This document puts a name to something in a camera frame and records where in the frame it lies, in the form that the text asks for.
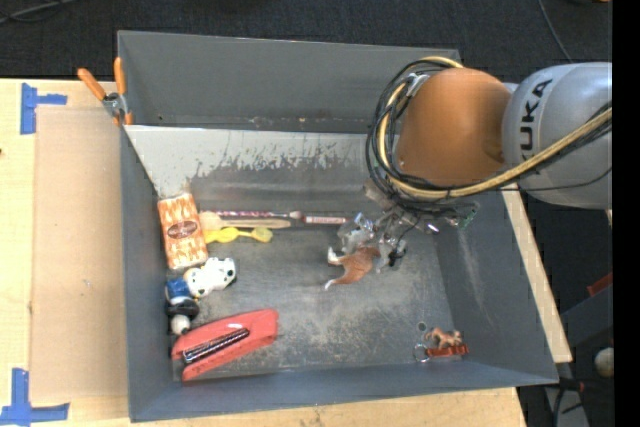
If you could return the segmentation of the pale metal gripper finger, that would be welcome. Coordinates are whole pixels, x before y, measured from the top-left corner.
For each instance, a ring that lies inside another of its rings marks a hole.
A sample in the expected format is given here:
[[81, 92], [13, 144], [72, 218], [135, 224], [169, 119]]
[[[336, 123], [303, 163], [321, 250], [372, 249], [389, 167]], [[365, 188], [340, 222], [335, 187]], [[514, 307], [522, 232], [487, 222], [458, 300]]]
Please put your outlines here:
[[342, 252], [355, 252], [374, 236], [373, 222], [362, 213], [357, 213], [338, 229]]
[[406, 254], [406, 241], [403, 236], [383, 237], [378, 243], [380, 257], [375, 264], [377, 272], [385, 269], [395, 269]]

